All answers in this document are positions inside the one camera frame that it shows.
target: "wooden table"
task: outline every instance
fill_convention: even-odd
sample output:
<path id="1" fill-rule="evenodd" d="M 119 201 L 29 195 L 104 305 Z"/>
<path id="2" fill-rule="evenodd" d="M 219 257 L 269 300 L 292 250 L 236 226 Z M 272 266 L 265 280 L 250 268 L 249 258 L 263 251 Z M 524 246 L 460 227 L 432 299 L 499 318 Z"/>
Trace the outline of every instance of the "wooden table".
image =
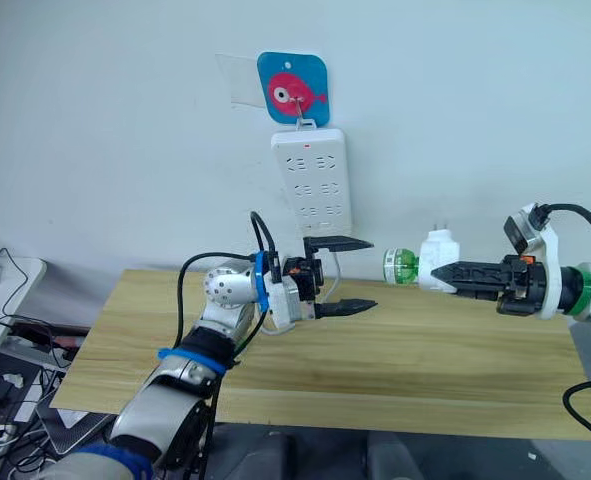
<path id="1" fill-rule="evenodd" d="M 54 406 L 120 411 L 174 339 L 176 276 L 124 272 Z M 187 279 L 188 329 L 204 295 L 202 274 Z M 500 316 L 492 302 L 381 282 L 345 281 L 337 297 L 379 305 L 258 335 L 225 378 L 218 421 L 591 440 L 561 403 L 585 380 L 563 317 Z M 591 394 L 576 397 L 591 419 Z"/>

